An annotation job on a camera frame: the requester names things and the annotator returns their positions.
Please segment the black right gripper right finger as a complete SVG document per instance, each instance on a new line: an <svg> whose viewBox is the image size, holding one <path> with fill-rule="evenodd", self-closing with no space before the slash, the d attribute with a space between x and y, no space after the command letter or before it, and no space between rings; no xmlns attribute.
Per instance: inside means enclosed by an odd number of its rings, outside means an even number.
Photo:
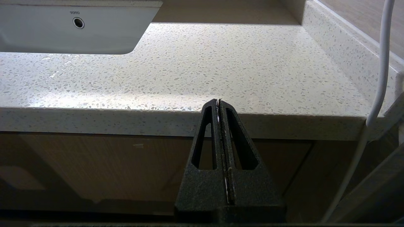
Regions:
<svg viewBox="0 0 404 227"><path fill-rule="evenodd" d="M285 203L235 108L219 100L225 173L230 202L238 207L285 207Z"/></svg>

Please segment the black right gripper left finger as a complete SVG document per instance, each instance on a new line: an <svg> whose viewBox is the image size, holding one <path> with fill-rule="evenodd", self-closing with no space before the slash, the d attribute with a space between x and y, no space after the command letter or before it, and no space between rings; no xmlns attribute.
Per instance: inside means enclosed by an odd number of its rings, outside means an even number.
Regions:
<svg viewBox="0 0 404 227"><path fill-rule="evenodd" d="M211 125L212 169L200 169L200 159L207 125ZM176 207L219 207L227 204L223 148L218 122L218 100L204 104L196 128Z"/></svg>

